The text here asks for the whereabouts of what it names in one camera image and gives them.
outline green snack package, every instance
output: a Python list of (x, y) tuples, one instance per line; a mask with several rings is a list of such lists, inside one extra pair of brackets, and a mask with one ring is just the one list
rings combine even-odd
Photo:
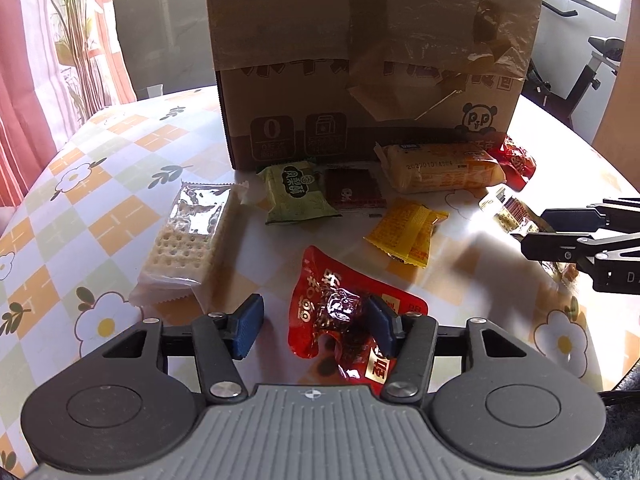
[(267, 224), (340, 216), (324, 199), (311, 164), (306, 160), (269, 166), (259, 175), (271, 204)]

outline panda face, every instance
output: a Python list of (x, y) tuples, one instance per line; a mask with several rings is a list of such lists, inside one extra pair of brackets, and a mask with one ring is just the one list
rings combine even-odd
[(489, 107), (477, 105), (466, 113), (463, 124), (469, 128), (470, 132), (479, 132), (491, 126), (493, 121), (494, 115), (491, 113)]

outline snack package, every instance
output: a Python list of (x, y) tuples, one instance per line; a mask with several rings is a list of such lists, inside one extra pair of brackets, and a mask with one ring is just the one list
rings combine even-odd
[(271, 204), (267, 224), (339, 216), (324, 199), (311, 164), (306, 160), (269, 166), (259, 175), (267, 188), (267, 198)]
[(448, 217), (446, 211), (432, 211), (420, 203), (396, 198), (364, 239), (404, 264), (426, 267), (433, 227)]
[[(502, 230), (517, 241), (528, 233), (555, 233), (545, 220), (536, 215), (511, 189), (499, 186), (480, 201), (480, 209), (493, 216)], [(565, 262), (540, 262), (554, 280), (569, 284), (578, 276), (575, 264)]]
[(398, 314), (428, 312), (424, 300), (356, 272), (316, 247), (306, 248), (289, 307), (289, 347), (299, 357), (313, 358), (318, 338), (330, 335), (344, 378), (369, 384), (379, 394), (395, 360), (381, 357), (373, 337), (354, 323), (361, 298), (369, 294), (380, 296)]
[(492, 148), (488, 153), (498, 161), (506, 176), (507, 186), (514, 191), (522, 191), (536, 172), (536, 161), (509, 136), (500, 148)]
[(152, 305), (193, 293), (203, 312), (212, 312), (222, 242), (246, 190), (246, 184), (183, 183), (129, 303)]
[(324, 192), (327, 202), (340, 212), (386, 207), (369, 170), (329, 168), (324, 172)]
[(500, 164), (475, 144), (392, 144), (374, 148), (391, 186), (400, 193), (495, 186)]

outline table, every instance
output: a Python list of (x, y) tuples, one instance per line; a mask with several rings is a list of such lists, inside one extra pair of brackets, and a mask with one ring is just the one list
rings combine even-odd
[[(537, 212), (638, 195), (580, 137), (524, 98), (509, 133), (538, 162), (520, 195)], [(613, 387), (640, 356), (640, 298), (596, 293), (586, 275), (572, 290), (553, 282), (478, 209), (484, 192), (414, 196), (450, 212), (436, 229), (427, 269), (395, 262), (365, 242), (377, 219), (266, 226), (261, 181), (231, 170), (216, 88), (190, 90), (91, 118), (42, 173), (0, 239), (0, 314), (11, 324), (0, 335), (0, 452), (15, 475), (34, 467), (19, 413), (39, 384), (143, 317), (186, 324), (200, 314), (190, 298), (145, 312), (126, 301), (180, 180), (249, 182), (226, 247), (225, 286), (216, 295), (226, 312), (252, 292), (264, 297), (264, 327), (238, 365), (249, 388), (341, 381), (329, 345), (314, 360), (287, 346), (290, 296), (311, 244), (423, 297), (440, 324), (489, 318), (597, 390)], [(391, 198), (382, 176), (380, 182)], [(564, 314), (572, 301), (575, 322)], [(436, 360), (431, 389), (459, 369), (459, 360)], [(197, 389), (193, 359), (170, 359), (170, 373)]]

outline ridged gray surface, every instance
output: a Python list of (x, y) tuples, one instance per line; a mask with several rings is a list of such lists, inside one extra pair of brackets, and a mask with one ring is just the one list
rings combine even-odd
[[(157, 462), (100, 478), (511, 480), (518, 476), (464, 462), (428, 431), (417, 410), (384, 404), (366, 386), (260, 386), (241, 404), (209, 408), (191, 436)], [(579, 464), (544, 476), (596, 478)], [(27, 478), (87, 477), (45, 465)]]

